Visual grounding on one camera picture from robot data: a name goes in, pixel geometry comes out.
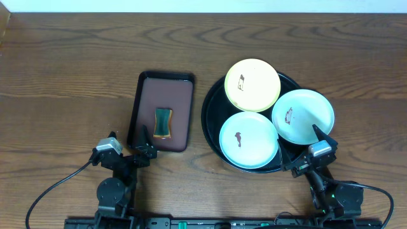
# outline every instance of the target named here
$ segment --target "yellow plate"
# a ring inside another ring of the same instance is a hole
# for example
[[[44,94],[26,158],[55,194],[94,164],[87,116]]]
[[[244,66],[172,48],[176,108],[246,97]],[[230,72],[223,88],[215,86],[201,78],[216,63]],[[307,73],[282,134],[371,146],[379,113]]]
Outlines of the yellow plate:
[[[224,80],[229,101],[243,111],[260,112],[270,108],[280,95],[276,70],[258,59],[245,59],[230,68]]]

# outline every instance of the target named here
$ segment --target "black tray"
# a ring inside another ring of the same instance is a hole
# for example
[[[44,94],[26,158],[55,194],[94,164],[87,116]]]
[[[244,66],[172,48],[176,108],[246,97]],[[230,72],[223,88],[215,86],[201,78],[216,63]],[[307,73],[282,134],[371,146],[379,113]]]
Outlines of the black tray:
[[[286,76],[283,73],[278,73],[281,82],[280,96],[292,90],[300,89],[301,87],[293,79]],[[215,151],[215,153],[226,163],[230,164],[234,168],[255,173],[269,173],[277,172],[280,170],[280,153],[275,155],[274,159],[267,165],[260,167],[258,169],[243,169],[233,163],[231,163],[224,155],[219,145],[219,133],[221,131],[223,123],[232,115],[242,112],[237,109],[227,98],[226,92],[224,91],[224,79],[223,76],[218,80],[206,95],[203,101],[201,122],[203,134],[208,142],[209,146]],[[273,106],[269,109],[260,112],[263,116],[271,120],[272,118]],[[281,142],[282,148],[284,148],[290,155],[291,159],[294,160],[301,152],[306,148],[306,146],[301,146],[288,142],[279,136],[279,141]]]
[[[140,73],[139,80],[137,82],[137,89],[135,91],[135,98],[134,98],[134,105],[133,105],[133,112],[132,117],[130,119],[130,126],[128,128],[127,134],[127,145],[130,149],[135,149],[135,145],[137,144],[135,139],[135,124],[137,121],[137,115],[139,113],[139,106],[141,100],[141,92],[144,80],[147,78],[157,78],[157,79],[165,79],[165,80],[183,80],[183,81],[190,81],[192,83],[192,90],[195,89],[195,78],[194,75],[191,73],[167,73],[161,71],[144,71]],[[193,104],[193,97],[191,98],[191,109],[190,109],[190,116],[188,120],[188,133],[187,133],[187,140],[185,144],[185,148],[181,151],[173,151],[173,152],[182,152],[186,149],[188,145],[188,137],[190,136],[190,124],[191,124],[191,112],[192,112],[192,104]]]

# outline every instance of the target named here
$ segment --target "white wall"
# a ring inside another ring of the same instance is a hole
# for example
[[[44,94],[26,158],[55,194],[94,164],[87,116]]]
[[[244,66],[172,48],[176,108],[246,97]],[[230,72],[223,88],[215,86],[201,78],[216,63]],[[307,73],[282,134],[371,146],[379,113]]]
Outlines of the white wall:
[[[407,0],[0,0],[11,12],[407,13]]]

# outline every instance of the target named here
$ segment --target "wooden table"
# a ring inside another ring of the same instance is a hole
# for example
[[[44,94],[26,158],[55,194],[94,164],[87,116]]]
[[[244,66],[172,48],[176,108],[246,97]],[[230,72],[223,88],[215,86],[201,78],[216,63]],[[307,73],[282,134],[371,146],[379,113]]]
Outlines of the wooden table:
[[[173,217],[274,218],[310,214],[305,177],[249,174],[223,163],[202,132],[209,88],[237,61],[259,58],[335,109],[337,179],[389,191],[388,228],[407,227],[407,16],[344,14],[13,14],[0,48],[0,228],[23,228],[47,187],[88,160],[113,130],[124,144],[137,77],[197,77],[188,149],[141,169],[136,206]],[[89,167],[51,191],[33,228],[92,216],[111,176]],[[362,216],[384,220],[385,195],[366,190]]]

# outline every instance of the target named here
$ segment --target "round black tray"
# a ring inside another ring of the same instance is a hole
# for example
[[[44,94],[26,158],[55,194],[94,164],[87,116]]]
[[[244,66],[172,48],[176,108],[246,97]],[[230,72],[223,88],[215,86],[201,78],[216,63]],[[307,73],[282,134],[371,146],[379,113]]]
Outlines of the round black tray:
[[[280,96],[284,95],[287,92],[292,90],[300,89],[301,87],[290,77],[286,76],[283,73],[278,73],[281,82],[281,91]],[[206,141],[209,146],[215,151],[215,153],[226,163],[233,166],[234,168],[246,171],[246,172],[255,172],[255,173],[269,173],[277,172],[280,170],[280,153],[275,155],[274,159],[267,165],[260,167],[258,169],[243,169],[233,163],[231,163],[222,153],[222,150],[219,145],[219,133],[221,131],[223,123],[232,115],[242,112],[237,109],[226,96],[224,91],[224,79],[223,76],[218,80],[212,88],[209,90],[206,95],[205,100],[203,101],[202,113],[201,113],[201,122],[203,134],[205,135]],[[273,106],[269,109],[260,112],[266,118],[271,120],[272,118]],[[301,152],[306,148],[306,146],[301,146],[297,144],[290,143],[279,136],[279,141],[283,147],[290,155],[291,159],[294,160]]]

